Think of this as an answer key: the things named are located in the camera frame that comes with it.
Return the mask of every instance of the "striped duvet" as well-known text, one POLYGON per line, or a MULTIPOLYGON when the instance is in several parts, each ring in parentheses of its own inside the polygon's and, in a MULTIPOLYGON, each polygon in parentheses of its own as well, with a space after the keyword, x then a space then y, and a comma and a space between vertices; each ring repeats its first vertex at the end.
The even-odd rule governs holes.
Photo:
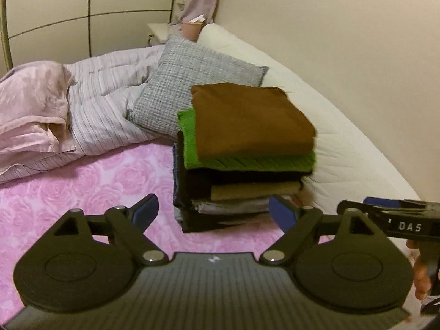
POLYGON ((65 65, 74 76, 67 99, 74 151, 51 154, 0 175, 0 184, 66 165, 85 155, 155 139, 125 119, 156 68, 164 46, 116 51, 65 65))

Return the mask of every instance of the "black folded clothing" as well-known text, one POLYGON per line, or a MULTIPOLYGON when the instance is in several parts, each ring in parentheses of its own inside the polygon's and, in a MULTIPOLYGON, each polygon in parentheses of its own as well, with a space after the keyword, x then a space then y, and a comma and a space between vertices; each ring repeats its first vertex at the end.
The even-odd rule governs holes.
POLYGON ((227 227, 246 223, 259 213, 247 213, 246 215, 205 215, 195 210, 181 209, 182 221, 179 222, 183 233, 207 232, 220 230, 227 227), (235 224, 223 224, 222 222, 235 222, 235 224))
POLYGON ((270 183, 300 181, 311 172, 258 172, 219 171, 209 168, 187 170, 183 160, 183 133, 177 133, 177 144, 173 147, 175 192, 173 205, 179 209, 192 209, 192 200, 209 200, 212 185, 232 183, 270 183))

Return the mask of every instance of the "beige wall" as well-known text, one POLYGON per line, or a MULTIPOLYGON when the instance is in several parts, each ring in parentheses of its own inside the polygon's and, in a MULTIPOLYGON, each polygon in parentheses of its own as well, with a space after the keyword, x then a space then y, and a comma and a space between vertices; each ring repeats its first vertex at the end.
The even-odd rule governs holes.
POLYGON ((440 0, 221 0, 216 22, 296 72, 440 201, 440 0))

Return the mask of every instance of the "finger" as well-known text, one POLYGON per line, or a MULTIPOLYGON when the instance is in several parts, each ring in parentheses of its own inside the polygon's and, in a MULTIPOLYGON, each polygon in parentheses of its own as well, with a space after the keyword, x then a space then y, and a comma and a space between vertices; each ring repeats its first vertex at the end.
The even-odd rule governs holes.
POLYGON ((420 280, 414 280, 414 286, 415 289, 417 289, 418 291, 427 293, 430 291, 433 285, 431 284, 431 280, 427 276, 425 276, 420 280))
POLYGON ((422 262, 422 259, 418 257, 414 262, 414 281, 420 280, 426 276, 428 266, 422 262))
POLYGON ((413 240, 411 240, 411 239, 408 239, 408 240, 406 241, 406 246, 407 246, 409 249, 418 249, 418 248, 419 248, 419 243, 416 242, 416 241, 413 241, 413 240))
POLYGON ((419 300, 425 300, 427 296, 428 296, 427 293, 421 292, 419 290, 415 291, 415 297, 419 300))

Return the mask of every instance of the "pink floral bedsheet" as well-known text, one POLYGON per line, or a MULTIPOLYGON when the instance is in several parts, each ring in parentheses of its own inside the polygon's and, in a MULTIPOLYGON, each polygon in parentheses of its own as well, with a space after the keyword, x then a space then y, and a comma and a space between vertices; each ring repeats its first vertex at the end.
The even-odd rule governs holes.
POLYGON ((83 157, 46 173, 0 185, 0 324, 21 301, 12 282, 18 259, 68 209, 103 213, 157 194, 159 215, 146 235, 169 256, 185 252, 245 252, 258 257, 282 234, 270 222, 184 235, 174 220, 169 145, 144 143, 83 157))

